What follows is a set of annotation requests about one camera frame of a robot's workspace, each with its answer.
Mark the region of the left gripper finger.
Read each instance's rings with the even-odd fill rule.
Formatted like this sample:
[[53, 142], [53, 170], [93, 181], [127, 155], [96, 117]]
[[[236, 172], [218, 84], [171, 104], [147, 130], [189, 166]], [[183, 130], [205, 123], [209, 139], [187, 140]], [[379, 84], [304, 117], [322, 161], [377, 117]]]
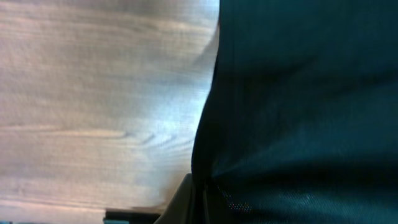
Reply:
[[195, 198], [195, 188], [192, 175], [187, 174], [164, 213], [155, 224], [189, 224], [192, 222], [192, 202]]

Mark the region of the black shirt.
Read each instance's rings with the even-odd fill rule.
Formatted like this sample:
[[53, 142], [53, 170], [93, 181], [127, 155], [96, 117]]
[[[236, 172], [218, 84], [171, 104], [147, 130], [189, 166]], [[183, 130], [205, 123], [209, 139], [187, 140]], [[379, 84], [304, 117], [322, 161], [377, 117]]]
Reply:
[[397, 222], [397, 1], [224, 0], [193, 223]]

